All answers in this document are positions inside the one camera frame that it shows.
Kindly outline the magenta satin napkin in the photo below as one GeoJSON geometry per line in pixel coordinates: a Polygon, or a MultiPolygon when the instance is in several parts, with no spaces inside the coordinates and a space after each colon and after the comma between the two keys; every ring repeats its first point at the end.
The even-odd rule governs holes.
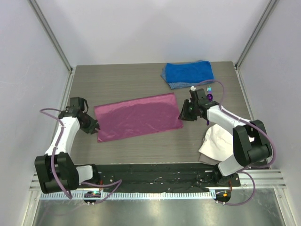
{"type": "Polygon", "coordinates": [[[94,110],[100,124],[99,143],[183,127],[174,93],[99,105],[94,110]]]}

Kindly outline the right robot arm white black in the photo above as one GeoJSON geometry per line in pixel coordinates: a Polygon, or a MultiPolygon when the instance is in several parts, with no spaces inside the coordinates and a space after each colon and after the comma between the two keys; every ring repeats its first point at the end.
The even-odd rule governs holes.
{"type": "Polygon", "coordinates": [[[218,186],[225,185],[230,175],[273,155],[262,121],[240,118],[218,102],[208,100],[204,89],[192,86],[190,99],[184,101],[179,119],[196,121],[198,118],[221,126],[232,135],[233,154],[214,166],[212,179],[218,186]]]}

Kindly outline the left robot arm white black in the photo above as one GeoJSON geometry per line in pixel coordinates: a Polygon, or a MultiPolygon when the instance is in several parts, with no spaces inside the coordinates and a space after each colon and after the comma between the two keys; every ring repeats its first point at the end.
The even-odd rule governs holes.
{"type": "Polygon", "coordinates": [[[64,192],[71,197],[71,191],[78,189],[81,183],[88,187],[97,187],[100,183],[95,164],[75,165],[70,157],[75,136],[79,130],[93,135],[98,132],[98,121],[88,115],[87,100],[72,97],[70,104],[59,111],[59,127],[50,147],[44,155],[36,157],[34,166],[43,193],[64,192]]]}

